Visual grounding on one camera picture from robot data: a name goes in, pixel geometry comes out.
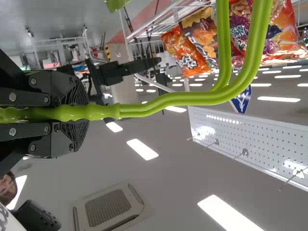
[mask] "black bracket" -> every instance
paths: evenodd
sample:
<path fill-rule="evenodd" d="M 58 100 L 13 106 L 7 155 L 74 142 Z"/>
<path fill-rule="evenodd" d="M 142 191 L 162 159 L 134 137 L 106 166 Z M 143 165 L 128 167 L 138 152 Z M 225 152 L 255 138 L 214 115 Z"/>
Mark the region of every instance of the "black bracket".
<path fill-rule="evenodd" d="M 48 106 L 50 102 L 50 96 L 46 93 L 0 88 L 0 105 Z"/>

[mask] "pegboard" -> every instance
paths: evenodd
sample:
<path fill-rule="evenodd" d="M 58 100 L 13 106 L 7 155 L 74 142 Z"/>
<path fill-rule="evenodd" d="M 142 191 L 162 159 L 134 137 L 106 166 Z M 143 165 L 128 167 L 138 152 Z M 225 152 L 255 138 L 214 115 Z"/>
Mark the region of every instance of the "pegboard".
<path fill-rule="evenodd" d="M 286 181 L 308 167 L 308 127 L 189 107 L 193 141 Z M 308 169 L 290 184 L 308 192 Z"/>

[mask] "ceiling air vent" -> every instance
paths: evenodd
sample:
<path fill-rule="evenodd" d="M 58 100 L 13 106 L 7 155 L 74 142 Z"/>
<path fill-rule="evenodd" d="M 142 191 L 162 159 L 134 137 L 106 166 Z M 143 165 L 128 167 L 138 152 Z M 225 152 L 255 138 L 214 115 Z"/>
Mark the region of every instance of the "ceiling air vent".
<path fill-rule="evenodd" d="M 75 201 L 75 231 L 121 231 L 149 217 L 149 209 L 128 182 Z"/>

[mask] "snack bag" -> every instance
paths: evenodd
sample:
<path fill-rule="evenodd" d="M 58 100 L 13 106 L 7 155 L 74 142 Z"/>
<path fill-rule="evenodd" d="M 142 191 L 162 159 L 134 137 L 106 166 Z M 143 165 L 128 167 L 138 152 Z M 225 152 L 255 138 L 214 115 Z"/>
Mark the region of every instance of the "snack bag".
<path fill-rule="evenodd" d="M 246 53 L 253 0 L 237 0 L 230 4 L 231 40 L 243 56 Z M 296 62 L 308 58 L 308 50 L 299 42 L 291 0 L 274 0 L 262 65 Z"/>
<path fill-rule="evenodd" d="M 163 34 L 161 39 L 166 50 L 180 66 L 184 77 L 212 72 L 204 57 L 189 39 L 182 34 L 179 26 Z"/>
<path fill-rule="evenodd" d="M 205 7 L 179 23 L 184 35 L 196 46 L 211 68 L 219 68 L 215 17 L 215 10 L 212 7 Z M 231 46 L 233 46 L 232 65 L 241 67 L 242 54 L 232 43 Z"/>

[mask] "lime green handle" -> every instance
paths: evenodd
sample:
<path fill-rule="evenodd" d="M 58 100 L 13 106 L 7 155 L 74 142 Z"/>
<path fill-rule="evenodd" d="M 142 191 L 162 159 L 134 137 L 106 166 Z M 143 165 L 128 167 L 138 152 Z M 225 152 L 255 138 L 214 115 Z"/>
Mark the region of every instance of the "lime green handle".
<path fill-rule="evenodd" d="M 237 78 L 229 85 L 227 85 L 231 76 L 229 1 L 217 0 L 218 42 L 219 45 L 222 44 L 218 48 L 218 52 L 222 48 L 223 53 L 219 52 L 219 61 L 222 61 L 220 63 L 219 80 L 211 91 L 173 92 L 162 95 L 146 104 L 114 104 L 111 106 L 89 104 L 87 106 L 61 105 L 57 108 L 30 108 L 25 110 L 2 109 L 0 110 L 0 123 L 13 123 L 18 120 L 55 119 L 65 122 L 69 120 L 77 121 L 82 118 L 100 120 L 106 117 L 115 119 L 146 117 L 168 106 L 216 105 L 227 102 L 242 93 L 258 72 L 272 5 L 273 0 L 254 1 L 245 62 Z"/>

